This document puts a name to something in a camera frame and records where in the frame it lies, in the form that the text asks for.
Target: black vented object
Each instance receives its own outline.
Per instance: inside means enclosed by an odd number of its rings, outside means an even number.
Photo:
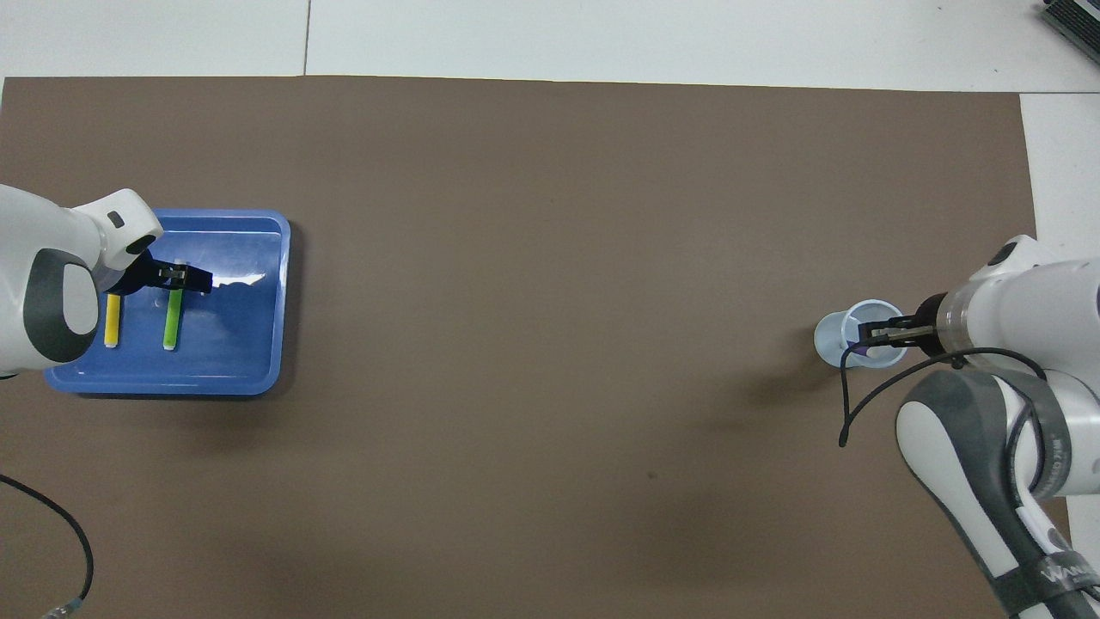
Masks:
[[[1100,0],[1054,0],[1043,19],[1100,63]]]

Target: brown mat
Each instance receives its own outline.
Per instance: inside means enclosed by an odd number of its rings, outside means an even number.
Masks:
[[[87,619],[1001,617],[904,388],[837,449],[811,331],[1033,232],[1013,95],[10,78],[0,183],[295,224],[266,397],[0,385]],[[35,616],[79,549],[0,497],[0,615]]]

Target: velcro strap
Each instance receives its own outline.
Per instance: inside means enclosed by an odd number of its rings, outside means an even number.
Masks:
[[[993,593],[1009,616],[1058,597],[1100,585],[1100,575],[1074,551],[1048,554],[993,579]]]

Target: blue plastic tray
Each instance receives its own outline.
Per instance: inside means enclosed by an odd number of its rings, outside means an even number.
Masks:
[[[257,396],[278,379],[290,224],[274,210],[157,209],[157,259],[215,275],[210,294],[185,291],[175,351],[163,347],[168,290],[122,297],[119,345],[103,346],[107,296],[96,342],[46,382],[74,394]]]

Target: plastic cup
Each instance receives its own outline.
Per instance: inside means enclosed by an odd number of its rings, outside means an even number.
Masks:
[[[833,312],[817,323],[814,330],[814,347],[821,358],[834,368],[840,367],[840,356],[853,344],[859,342],[859,325],[887,321],[901,317],[901,309],[886,300],[868,298],[853,305],[845,312]],[[905,356],[904,349],[876,346],[856,350],[848,355],[849,368],[889,368]]]

